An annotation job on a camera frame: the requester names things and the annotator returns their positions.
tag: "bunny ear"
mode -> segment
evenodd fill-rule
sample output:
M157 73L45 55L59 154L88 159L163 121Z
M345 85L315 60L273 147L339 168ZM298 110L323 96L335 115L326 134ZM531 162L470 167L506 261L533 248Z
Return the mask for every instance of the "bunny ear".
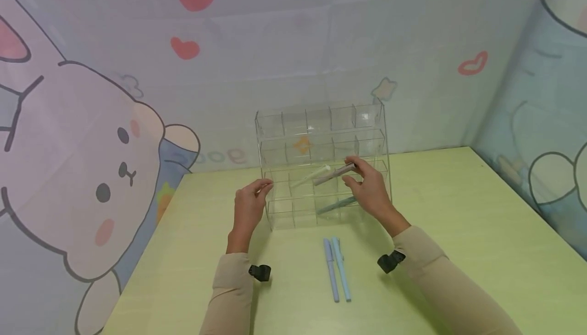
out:
M0 0L0 85L22 92L63 60L17 0Z

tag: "clear acrylic organizer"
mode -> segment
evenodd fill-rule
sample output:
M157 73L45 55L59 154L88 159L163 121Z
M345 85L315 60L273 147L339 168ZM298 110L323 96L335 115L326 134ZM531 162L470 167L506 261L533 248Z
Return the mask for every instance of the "clear acrylic organizer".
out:
M324 165L335 170L348 155L358 155L383 175L391 196L385 107L341 102L258 111L255 117L260 172L274 181L266 199L271 229L357 223L357 203L316 214L321 208L351 197L340 177L314 186L300 181ZM347 173L360 181L361 177Z

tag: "hand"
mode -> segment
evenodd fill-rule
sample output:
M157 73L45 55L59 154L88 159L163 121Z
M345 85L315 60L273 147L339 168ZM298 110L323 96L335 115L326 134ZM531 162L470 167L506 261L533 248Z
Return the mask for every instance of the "hand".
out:
M351 176L342 177L359 205L377 219L392 237L410 227L410 223L391 204L382 174L359 157L347 157L344 161L354 163L355 171L363 177L363 182L357 182Z
M258 179L236 191L234 225L228 234L226 253L248 252L255 227L263 217L265 197L273 188L270 179Z

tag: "light green table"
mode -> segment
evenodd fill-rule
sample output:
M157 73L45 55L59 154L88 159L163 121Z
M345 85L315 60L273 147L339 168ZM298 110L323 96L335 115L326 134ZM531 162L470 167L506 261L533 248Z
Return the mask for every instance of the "light green table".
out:
M395 206L487 290L525 334L586 334L587 263L469 148L390 157ZM197 334L232 227L234 191L257 169L184 177L104 329L106 335ZM374 224L269 232L252 260L273 269L257 285L254 334L435 334L439 319ZM334 303L322 238L341 239L352 302Z

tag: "wall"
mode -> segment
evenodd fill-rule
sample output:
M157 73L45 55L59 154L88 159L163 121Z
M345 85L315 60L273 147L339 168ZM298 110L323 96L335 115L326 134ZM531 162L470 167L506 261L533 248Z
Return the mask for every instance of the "wall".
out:
M258 164L259 108L371 102L382 81L392 152L467 143L534 0L23 2L66 57L192 128L202 171Z
M534 1L0 0L1 332L99 332L182 176L256 166L258 108L467 143Z
M541 0L475 149L587 259L587 0Z

